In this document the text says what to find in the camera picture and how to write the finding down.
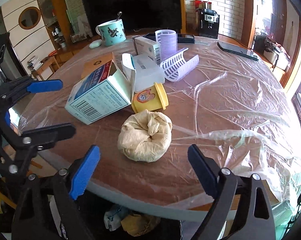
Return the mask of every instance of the round mirror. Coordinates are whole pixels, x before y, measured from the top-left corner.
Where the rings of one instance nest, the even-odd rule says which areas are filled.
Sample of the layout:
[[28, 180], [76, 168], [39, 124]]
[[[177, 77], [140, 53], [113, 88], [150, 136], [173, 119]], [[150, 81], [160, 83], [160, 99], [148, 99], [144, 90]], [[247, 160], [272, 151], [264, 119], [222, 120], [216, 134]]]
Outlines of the round mirror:
[[28, 7], [22, 11], [18, 23], [24, 30], [34, 28], [41, 19], [41, 12], [37, 7]]

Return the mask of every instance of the cartoon rabbit sticker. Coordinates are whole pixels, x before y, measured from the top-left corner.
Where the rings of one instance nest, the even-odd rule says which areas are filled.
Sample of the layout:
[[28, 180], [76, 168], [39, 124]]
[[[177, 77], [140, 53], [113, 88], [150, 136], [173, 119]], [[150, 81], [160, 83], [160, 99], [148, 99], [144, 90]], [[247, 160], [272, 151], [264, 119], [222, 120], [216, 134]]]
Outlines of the cartoon rabbit sticker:
[[137, 101], [140, 103], [146, 103], [154, 98], [155, 98], [155, 94], [151, 94], [150, 89], [139, 92], [139, 94], [137, 95]]

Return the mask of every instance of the round table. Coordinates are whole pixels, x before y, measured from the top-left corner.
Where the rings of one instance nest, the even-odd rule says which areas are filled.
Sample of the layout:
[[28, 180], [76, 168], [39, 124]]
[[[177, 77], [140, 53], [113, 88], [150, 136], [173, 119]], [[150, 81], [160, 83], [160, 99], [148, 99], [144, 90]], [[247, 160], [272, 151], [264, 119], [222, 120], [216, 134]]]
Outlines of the round table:
[[212, 202], [187, 159], [195, 143], [205, 156], [236, 175], [260, 174], [269, 195], [291, 205], [301, 190], [301, 129], [297, 115], [279, 82], [262, 60], [254, 61], [221, 51], [217, 41], [196, 37], [195, 44], [178, 44], [189, 60], [199, 64], [179, 82], [166, 81], [169, 106], [163, 111], [173, 123], [172, 142], [154, 163], [134, 162], [117, 150], [122, 123], [134, 114], [131, 106], [85, 125], [65, 109], [84, 63], [113, 52], [121, 68], [121, 54], [135, 55], [131, 37], [110, 47], [85, 47], [54, 73], [64, 87], [34, 96], [23, 112], [19, 128], [29, 130], [71, 122], [76, 135], [40, 152], [56, 168], [84, 156], [92, 144], [101, 159], [88, 189], [114, 203], [151, 215], [201, 221], [206, 212], [189, 210]]

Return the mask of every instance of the yellow plastic container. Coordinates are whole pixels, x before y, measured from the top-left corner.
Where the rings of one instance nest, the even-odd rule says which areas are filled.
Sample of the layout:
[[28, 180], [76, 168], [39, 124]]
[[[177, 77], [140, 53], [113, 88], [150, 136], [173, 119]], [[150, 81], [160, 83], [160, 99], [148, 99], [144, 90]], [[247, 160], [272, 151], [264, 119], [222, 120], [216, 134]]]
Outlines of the yellow plastic container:
[[168, 98], [162, 83], [154, 83], [153, 86], [139, 93], [135, 93], [132, 102], [132, 108], [135, 113], [147, 109], [153, 111], [156, 109], [166, 109]]

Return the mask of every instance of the wooden round frame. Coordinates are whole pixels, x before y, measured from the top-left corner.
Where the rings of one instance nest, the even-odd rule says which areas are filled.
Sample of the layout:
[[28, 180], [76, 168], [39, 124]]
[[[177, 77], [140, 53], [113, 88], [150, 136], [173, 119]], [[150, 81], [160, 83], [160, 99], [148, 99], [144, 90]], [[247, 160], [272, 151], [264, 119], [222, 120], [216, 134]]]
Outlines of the wooden round frame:
[[[37, 12], [37, 15], [38, 15], [38, 18], [37, 18], [37, 21], [36, 23], [34, 23], [32, 26], [29, 26], [29, 27], [25, 27], [23, 24], [22, 24], [22, 15], [24, 12], [28, 11], [28, 10], [31, 10], [31, 9], [34, 9], [36, 12]], [[18, 18], [18, 24], [19, 26], [24, 29], [24, 30], [30, 30], [32, 28], [34, 28], [36, 25], [38, 25], [38, 23], [40, 22], [41, 20], [41, 12], [40, 10], [37, 8], [37, 7], [34, 7], [34, 6], [31, 6], [31, 7], [27, 7], [25, 10], [22, 11], [22, 13], [19, 15], [19, 18]]]

